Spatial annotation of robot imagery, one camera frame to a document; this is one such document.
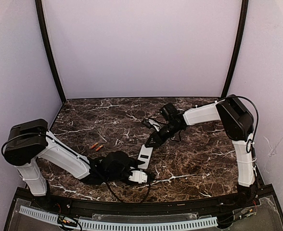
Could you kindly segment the white remote control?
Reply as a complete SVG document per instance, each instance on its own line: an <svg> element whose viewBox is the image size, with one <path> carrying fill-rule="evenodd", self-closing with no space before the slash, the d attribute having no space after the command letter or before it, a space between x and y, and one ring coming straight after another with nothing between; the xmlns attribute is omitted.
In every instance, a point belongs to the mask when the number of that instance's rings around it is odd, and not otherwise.
<svg viewBox="0 0 283 231"><path fill-rule="evenodd" d="M154 148L146 148L145 145L141 146L141 150L140 150L140 153L139 153L137 160L143 161L144 164L139 165L138 166L139 169L146 170L148 168L153 149Z"/></svg>

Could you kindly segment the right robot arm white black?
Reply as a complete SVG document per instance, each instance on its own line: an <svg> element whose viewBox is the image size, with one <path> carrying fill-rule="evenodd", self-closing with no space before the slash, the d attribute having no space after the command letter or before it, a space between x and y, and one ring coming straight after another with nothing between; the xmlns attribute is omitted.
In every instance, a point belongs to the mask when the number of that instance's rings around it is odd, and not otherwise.
<svg viewBox="0 0 283 231"><path fill-rule="evenodd" d="M226 135L231 139L235 148L238 184L243 187L250 187L257 178L253 145L258 120L254 119L241 99L241 96L229 95L218 101L195 106L185 111L176 109L172 103L164 105L160 109L160 113L166 120L165 124L161 125L153 118L142 121L147 128L154 129L147 142L142 146L142 150L150 152L152 148L161 146L188 126L221 121Z"/></svg>

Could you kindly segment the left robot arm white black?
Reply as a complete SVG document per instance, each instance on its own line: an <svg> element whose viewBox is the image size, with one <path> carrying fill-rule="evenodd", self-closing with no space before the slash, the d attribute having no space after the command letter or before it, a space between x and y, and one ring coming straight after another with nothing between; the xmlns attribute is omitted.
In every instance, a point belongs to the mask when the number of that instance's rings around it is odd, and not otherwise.
<svg viewBox="0 0 283 231"><path fill-rule="evenodd" d="M16 167L34 196L45 196L48 183L36 163L42 158L70 173L87 185L119 180L124 183L146 183L147 174L138 169L139 161L125 152L111 152L105 157L90 158L75 152L48 130L44 119L15 125L2 145L4 159Z"/></svg>

